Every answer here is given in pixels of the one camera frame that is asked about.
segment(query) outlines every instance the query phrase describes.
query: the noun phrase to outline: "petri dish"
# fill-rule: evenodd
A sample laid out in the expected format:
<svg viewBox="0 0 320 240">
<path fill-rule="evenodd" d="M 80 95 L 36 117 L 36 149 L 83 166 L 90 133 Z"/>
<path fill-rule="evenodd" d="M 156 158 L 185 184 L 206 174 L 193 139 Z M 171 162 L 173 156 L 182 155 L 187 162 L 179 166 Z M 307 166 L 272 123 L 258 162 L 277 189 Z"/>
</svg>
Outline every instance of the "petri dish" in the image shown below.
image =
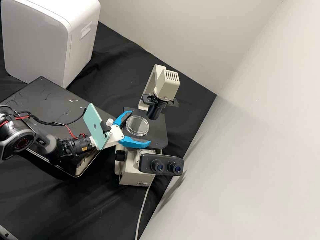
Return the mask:
<svg viewBox="0 0 320 240">
<path fill-rule="evenodd" d="M 131 116 L 127 119 L 126 127 L 128 132 L 136 136 L 144 136 L 149 131 L 148 121 L 141 116 Z"/>
</svg>

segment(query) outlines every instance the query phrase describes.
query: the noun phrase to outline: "black tablecloth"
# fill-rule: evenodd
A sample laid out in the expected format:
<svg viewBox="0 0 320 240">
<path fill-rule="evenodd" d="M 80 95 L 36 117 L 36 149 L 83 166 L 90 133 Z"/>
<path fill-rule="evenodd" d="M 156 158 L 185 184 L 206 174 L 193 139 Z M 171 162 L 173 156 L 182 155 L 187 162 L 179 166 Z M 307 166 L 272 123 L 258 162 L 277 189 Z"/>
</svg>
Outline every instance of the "black tablecloth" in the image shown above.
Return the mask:
<svg viewBox="0 0 320 240">
<path fill-rule="evenodd" d="M 5 72 L 0 53 L 1 101 L 25 83 Z M 118 116 L 124 106 L 137 107 L 154 64 L 176 71 L 99 23 L 92 59 L 67 89 Z M 163 111 L 169 140 L 163 153 L 183 157 L 216 95 L 182 73 L 179 77 L 180 107 Z M 1 164 L 0 225 L 19 239 L 134 239 L 146 188 L 118 185 L 113 159 L 114 148 L 106 149 L 82 177 L 67 181 L 19 156 Z M 155 177 L 139 236 L 170 180 Z"/>
</svg>

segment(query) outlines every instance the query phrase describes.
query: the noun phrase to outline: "white backdrop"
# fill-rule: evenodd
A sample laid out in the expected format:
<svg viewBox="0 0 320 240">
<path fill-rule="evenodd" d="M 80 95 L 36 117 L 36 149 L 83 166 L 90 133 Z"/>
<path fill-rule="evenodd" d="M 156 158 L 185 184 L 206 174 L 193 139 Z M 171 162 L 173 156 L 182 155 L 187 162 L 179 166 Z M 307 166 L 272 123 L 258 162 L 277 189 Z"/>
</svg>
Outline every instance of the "white backdrop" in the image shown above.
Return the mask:
<svg viewBox="0 0 320 240">
<path fill-rule="evenodd" d="M 99 20 L 219 95 L 280 2 L 100 0 Z"/>
<path fill-rule="evenodd" d="M 319 10 L 281 4 L 141 239 L 320 239 Z"/>
</svg>

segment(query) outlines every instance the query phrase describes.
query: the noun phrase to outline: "white box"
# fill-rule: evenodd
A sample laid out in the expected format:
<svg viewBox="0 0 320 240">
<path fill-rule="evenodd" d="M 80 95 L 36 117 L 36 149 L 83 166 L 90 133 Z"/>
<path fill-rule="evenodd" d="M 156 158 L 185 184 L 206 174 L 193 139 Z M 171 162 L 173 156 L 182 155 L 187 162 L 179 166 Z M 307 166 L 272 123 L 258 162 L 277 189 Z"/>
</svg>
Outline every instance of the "white box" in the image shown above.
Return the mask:
<svg viewBox="0 0 320 240">
<path fill-rule="evenodd" d="M 7 72 L 66 88 L 91 59 L 99 14 L 98 0 L 2 0 Z"/>
</svg>

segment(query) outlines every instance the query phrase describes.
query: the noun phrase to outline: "microscope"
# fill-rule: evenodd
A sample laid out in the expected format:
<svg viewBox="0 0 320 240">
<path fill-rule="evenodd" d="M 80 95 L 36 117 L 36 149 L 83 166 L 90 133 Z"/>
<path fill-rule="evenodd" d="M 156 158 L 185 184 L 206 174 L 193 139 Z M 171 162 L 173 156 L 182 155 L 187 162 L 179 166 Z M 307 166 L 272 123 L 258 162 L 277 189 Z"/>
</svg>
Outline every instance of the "microscope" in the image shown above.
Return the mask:
<svg viewBox="0 0 320 240">
<path fill-rule="evenodd" d="M 116 146 L 115 173 L 119 184 L 149 186 L 156 174 L 179 176 L 183 172 L 183 159 L 162 154 L 168 137 L 165 116 L 161 113 L 167 106 L 179 106 L 175 99 L 179 85 L 177 72 L 155 65 L 138 109 L 124 107 L 115 120 L 102 120 L 92 103 L 68 123 L 43 121 L 29 111 L 17 112 L 8 105 L 0 105 L 0 163 L 27 149 L 72 177 L 79 177 L 101 150 Z M 68 127 L 81 118 L 90 136 L 84 133 L 75 136 Z M 64 126 L 71 138 L 48 134 L 45 125 Z"/>
<path fill-rule="evenodd" d="M 162 154 L 162 149 L 168 145 L 168 137 L 161 111 L 166 106 L 179 106 L 175 98 L 179 86 L 177 72 L 154 65 L 138 109 L 124 108 L 127 120 L 122 131 L 127 139 L 119 141 L 115 153 L 119 184 L 149 186 L 155 175 L 182 174 L 183 159 Z"/>
</svg>

